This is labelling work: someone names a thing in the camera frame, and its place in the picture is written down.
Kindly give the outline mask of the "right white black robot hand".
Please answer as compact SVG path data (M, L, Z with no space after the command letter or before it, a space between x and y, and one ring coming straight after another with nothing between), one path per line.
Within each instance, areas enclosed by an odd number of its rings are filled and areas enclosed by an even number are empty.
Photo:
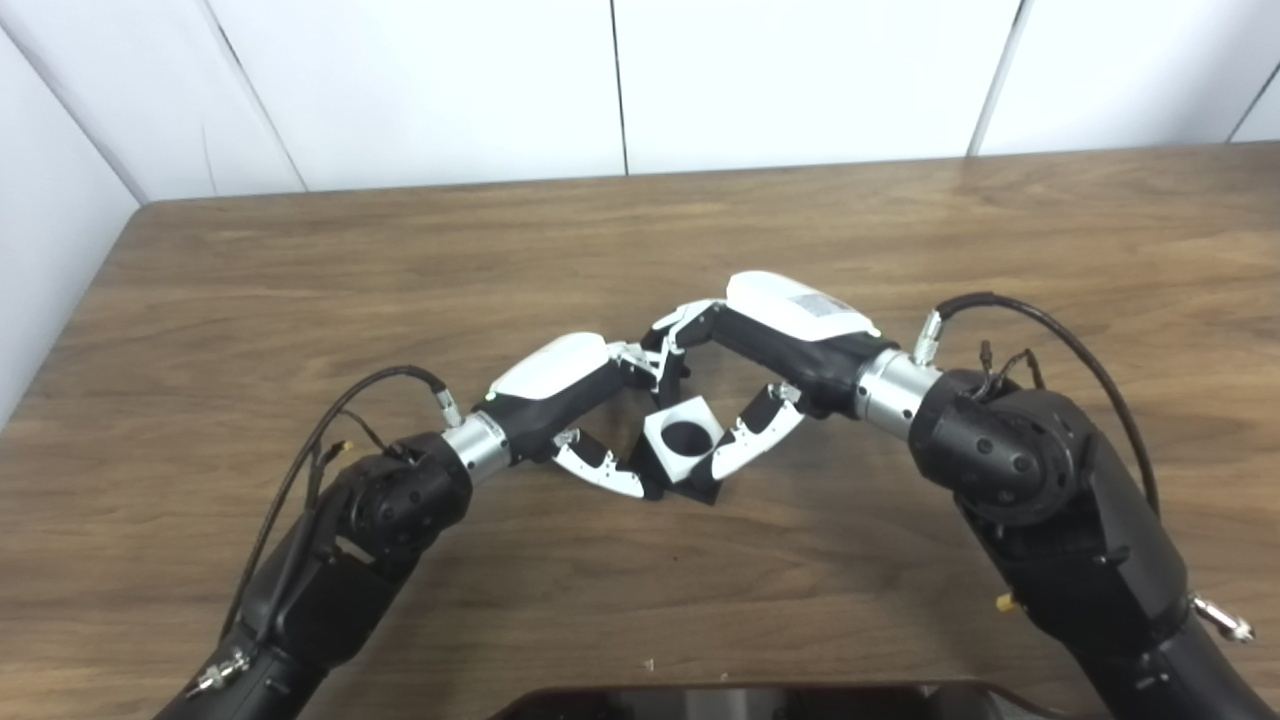
M652 391L659 407L675 405L691 348L714 343L773 372L765 386L710 451L671 484L712 503L724 478L769 452L803 420L832 414L860 419L870 392L864 377L901 352L846 302L773 272L739 272L721 299L677 306L654 322L640 345L667 372Z

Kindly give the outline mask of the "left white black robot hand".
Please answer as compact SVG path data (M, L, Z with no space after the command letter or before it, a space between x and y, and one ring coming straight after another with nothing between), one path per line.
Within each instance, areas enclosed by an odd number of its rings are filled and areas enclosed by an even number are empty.
M658 501L666 491L653 474L620 461L579 423L623 389L655 391L666 377L657 352L639 343L572 332L493 380L474 415L511 466L553 462L596 488Z

